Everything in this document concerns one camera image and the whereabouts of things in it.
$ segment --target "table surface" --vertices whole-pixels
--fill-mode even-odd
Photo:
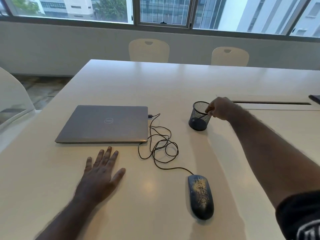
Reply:
[[[86,158],[108,146],[54,142],[81,104],[161,113],[155,122],[169,128],[179,146],[177,159],[164,167],[205,176],[215,212],[206,222],[193,217],[186,171],[160,170],[139,159],[137,145],[114,144],[114,170],[125,167],[126,174],[80,239],[284,239],[230,125],[212,118],[206,131],[196,132],[188,120],[195,101],[210,102],[216,94],[307,97],[318,94],[319,79],[319,71],[91,60],[0,154],[0,238],[34,238],[72,198]],[[311,157],[319,154],[319,111],[251,112]]]

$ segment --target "dell logo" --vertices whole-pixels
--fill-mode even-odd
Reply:
[[[106,119],[104,120],[104,122],[105,122],[106,124],[111,124],[111,123],[113,122],[113,118],[106,118]]]

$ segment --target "tree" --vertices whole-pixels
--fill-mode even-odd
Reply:
[[[12,0],[13,4],[25,11],[27,14],[37,14],[39,11],[38,3],[36,2],[27,2],[26,0]]]
[[[100,20],[128,22],[126,0],[99,0],[95,10]]]

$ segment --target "silver laptop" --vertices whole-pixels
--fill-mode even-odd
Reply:
[[[148,107],[78,105],[55,142],[137,143],[148,140]]]

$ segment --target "chair backrest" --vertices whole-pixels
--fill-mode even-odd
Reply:
[[[34,109],[23,85],[0,67],[0,130]]]
[[[215,48],[211,56],[211,65],[246,67],[249,54],[243,49],[235,47]]]
[[[161,40],[136,39],[129,44],[131,61],[167,63],[169,52],[169,45]]]

